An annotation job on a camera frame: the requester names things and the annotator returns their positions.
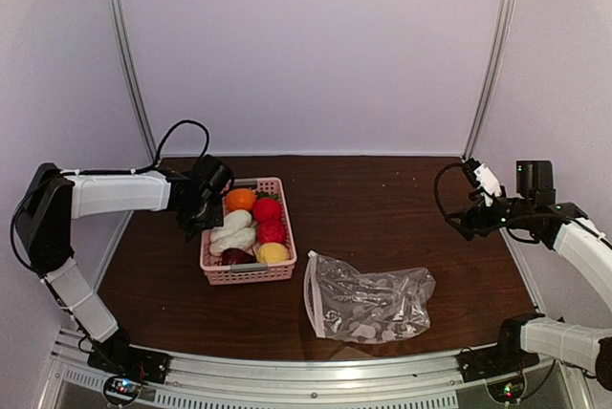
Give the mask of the clear zip top bag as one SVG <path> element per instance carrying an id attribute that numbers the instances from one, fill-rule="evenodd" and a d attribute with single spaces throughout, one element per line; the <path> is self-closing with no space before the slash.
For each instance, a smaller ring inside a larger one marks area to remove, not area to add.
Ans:
<path id="1" fill-rule="evenodd" d="M 316 337 L 379 345 L 407 340 L 430 328 L 426 303 L 435 287 L 425 268 L 362 273 L 312 250 L 303 297 Z"/>

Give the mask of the red toy fruit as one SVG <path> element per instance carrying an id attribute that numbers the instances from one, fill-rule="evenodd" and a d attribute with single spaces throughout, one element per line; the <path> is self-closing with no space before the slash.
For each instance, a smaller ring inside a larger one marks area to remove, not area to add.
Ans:
<path id="1" fill-rule="evenodd" d="M 280 220 L 271 218 L 262 222 L 257 227 L 257 240 L 260 244 L 278 243 L 286 241 L 286 228 Z"/>
<path id="2" fill-rule="evenodd" d="M 272 197 L 263 197 L 254 203 L 251 213 L 257 223 L 264 223 L 269 220 L 280 221 L 282 206 L 278 200 Z"/>

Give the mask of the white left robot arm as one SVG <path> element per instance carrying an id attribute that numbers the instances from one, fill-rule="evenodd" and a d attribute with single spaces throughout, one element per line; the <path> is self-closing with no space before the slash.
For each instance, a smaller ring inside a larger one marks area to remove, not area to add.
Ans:
<path id="1" fill-rule="evenodd" d="M 11 218 L 11 246 L 84 331 L 118 375 L 137 367 L 137 353 L 79 259 L 106 257 L 110 225 L 137 211 L 171 212 L 187 239 L 223 223 L 232 170 L 205 155 L 179 172 L 153 165 L 120 170 L 67 170 L 40 164 Z"/>

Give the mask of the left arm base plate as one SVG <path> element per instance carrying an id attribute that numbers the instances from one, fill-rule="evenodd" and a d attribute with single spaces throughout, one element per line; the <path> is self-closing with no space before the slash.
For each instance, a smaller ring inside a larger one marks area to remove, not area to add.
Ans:
<path id="1" fill-rule="evenodd" d="M 170 355 L 141 349 L 123 339 L 94 342 L 87 365 L 137 382 L 164 384 Z"/>

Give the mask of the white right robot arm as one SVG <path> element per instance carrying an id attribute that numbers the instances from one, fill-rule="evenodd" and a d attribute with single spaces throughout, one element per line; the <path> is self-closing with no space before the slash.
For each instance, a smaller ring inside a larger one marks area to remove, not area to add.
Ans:
<path id="1" fill-rule="evenodd" d="M 536 303 L 502 322 L 495 345 L 459 355 L 463 379 L 519 372 L 548 356 L 610 389 L 610 238 L 576 204 L 557 200 L 550 161 L 518 161 L 515 195 L 475 159 L 443 167 L 435 189 L 451 169 L 468 180 L 470 205 L 440 205 L 445 222 L 468 241 L 502 233 Z"/>

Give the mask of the yellow toy fruit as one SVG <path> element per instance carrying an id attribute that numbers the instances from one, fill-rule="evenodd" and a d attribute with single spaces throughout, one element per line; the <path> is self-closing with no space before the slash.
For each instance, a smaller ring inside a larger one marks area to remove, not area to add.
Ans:
<path id="1" fill-rule="evenodd" d="M 277 264 L 291 258 L 288 249 L 279 243 L 263 244 L 256 254 L 257 262 L 260 264 Z"/>

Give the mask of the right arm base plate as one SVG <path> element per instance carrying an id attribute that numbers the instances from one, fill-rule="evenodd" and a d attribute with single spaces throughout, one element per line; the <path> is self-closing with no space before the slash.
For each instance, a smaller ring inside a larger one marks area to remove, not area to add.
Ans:
<path id="1" fill-rule="evenodd" d="M 456 360 L 465 383 L 519 373 L 540 361 L 537 354 L 523 351 L 506 353 L 496 346 L 462 350 Z"/>

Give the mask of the dark red toy apple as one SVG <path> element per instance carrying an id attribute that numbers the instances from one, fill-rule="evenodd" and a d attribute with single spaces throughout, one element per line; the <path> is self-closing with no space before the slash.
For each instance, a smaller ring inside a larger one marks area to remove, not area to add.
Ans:
<path id="1" fill-rule="evenodd" d="M 256 257 L 241 248 L 227 248 L 221 254 L 223 266 L 244 265 L 256 263 Z"/>

